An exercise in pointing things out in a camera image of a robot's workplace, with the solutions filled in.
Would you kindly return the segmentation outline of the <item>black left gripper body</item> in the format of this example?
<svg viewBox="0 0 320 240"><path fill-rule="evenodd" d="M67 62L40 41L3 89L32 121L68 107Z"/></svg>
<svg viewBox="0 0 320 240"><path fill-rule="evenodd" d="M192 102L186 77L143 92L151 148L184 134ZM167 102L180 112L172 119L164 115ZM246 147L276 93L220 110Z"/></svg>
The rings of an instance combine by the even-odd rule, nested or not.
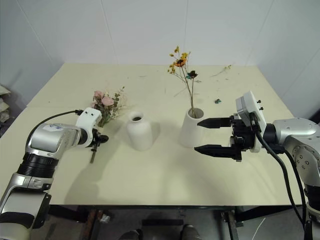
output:
<svg viewBox="0 0 320 240"><path fill-rule="evenodd" d="M100 146L99 142L100 132L98 129L93 128L92 129L92 141L89 145L89 147L92 148L98 148Z"/></svg>

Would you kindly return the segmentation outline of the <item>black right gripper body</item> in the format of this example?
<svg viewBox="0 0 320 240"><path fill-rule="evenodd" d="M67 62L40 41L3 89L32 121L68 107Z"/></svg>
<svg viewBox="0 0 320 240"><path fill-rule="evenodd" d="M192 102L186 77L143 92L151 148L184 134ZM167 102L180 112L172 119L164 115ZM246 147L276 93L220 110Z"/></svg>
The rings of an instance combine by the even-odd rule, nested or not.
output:
<svg viewBox="0 0 320 240"><path fill-rule="evenodd" d="M237 162L242 161L242 152L250 150L255 145L255 134L249 126L240 119L237 113L230 117L232 136L230 137L231 158Z"/></svg>

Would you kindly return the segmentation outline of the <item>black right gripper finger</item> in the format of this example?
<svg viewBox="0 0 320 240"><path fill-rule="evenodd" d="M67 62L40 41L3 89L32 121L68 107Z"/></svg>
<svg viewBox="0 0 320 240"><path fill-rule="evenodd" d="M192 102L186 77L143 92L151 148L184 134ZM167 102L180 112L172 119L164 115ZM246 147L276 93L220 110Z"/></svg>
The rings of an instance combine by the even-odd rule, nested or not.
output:
<svg viewBox="0 0 320 240"><path fill-rule="evenodd" d="M198 126L207 129L228 128L232 125L231 117L207 118L197 123Z"/></svg>
<svg viewBox="0 0 320 240"><path fill-rule="evenodd" d="M200 154L215 158L229 158L235 160L236 150L233 147L226 147L216 144L197 146L194 150Z"/></svg>

